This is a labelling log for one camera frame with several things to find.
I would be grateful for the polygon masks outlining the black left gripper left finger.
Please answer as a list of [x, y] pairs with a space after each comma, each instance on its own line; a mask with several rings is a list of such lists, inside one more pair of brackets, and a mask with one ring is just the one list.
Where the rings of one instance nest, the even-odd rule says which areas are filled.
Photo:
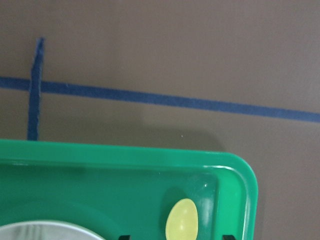
[[121, 235], [119, 240], [130, 240], [130, 235]]

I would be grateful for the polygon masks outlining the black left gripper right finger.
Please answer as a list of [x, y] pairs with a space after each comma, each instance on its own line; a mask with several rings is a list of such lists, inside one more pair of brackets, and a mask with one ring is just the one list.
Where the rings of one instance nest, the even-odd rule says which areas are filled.
[[235, 240], [235, 237], [231, 234], [225, 234], [222, 236], [222, 240]]

